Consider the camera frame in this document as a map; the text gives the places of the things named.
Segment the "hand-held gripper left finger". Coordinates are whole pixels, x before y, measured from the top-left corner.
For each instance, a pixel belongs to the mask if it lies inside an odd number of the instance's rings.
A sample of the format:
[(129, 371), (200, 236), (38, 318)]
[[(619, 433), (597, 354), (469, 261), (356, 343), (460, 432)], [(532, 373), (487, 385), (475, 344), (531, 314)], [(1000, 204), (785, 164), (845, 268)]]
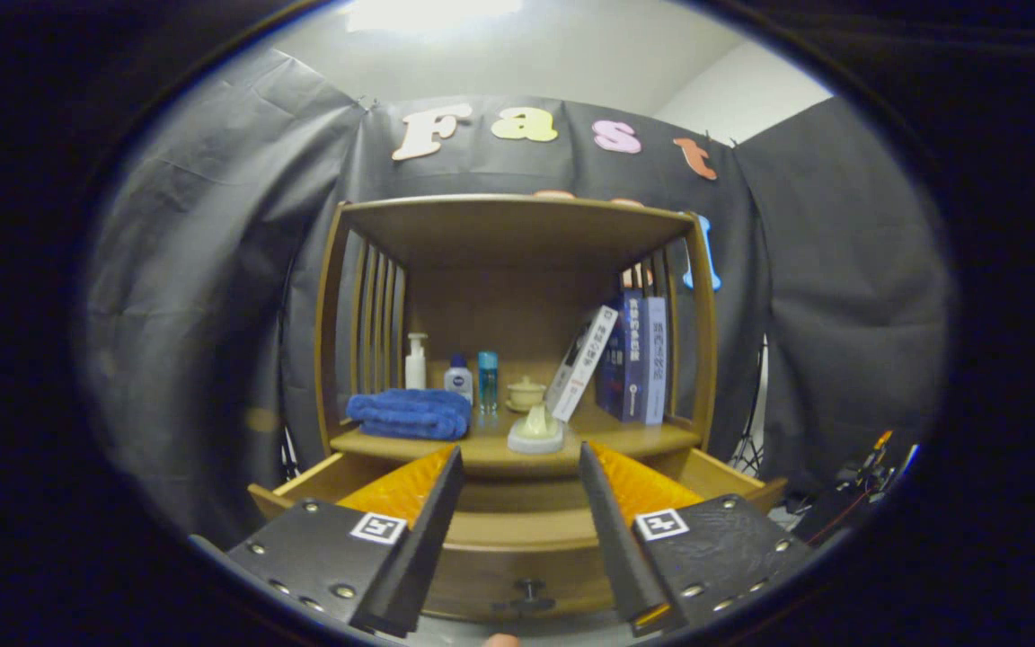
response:
[(225, 562), (316, 622), (403, 638), (418, 629), (465, 482), (445, 445), (337, 502), (305, 497)]

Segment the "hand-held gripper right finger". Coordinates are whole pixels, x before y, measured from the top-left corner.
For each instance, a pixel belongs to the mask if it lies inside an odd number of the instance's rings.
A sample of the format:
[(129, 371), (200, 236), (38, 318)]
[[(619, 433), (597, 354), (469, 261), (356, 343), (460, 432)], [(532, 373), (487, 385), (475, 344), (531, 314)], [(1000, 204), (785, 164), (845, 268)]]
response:
[(812, 556), (747, 497), (703, 497), (598, 443), (580, 446), (579, 478), (616, 613), (635, 636), (736, 625)]

